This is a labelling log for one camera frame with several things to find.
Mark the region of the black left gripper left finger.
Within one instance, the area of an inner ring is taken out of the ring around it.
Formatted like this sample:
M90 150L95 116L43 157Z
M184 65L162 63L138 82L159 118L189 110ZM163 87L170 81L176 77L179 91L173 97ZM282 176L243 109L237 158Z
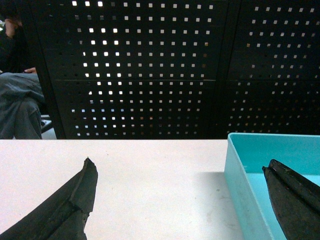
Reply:
M85 159L83 168L28 215L0 234L2 240L86 240L98 171Z

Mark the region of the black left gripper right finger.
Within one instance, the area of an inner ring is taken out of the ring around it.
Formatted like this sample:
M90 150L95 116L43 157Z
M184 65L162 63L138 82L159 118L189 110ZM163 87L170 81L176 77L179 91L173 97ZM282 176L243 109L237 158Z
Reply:
M320 187L276 159L262 171L275 217L288 240L320 238Z

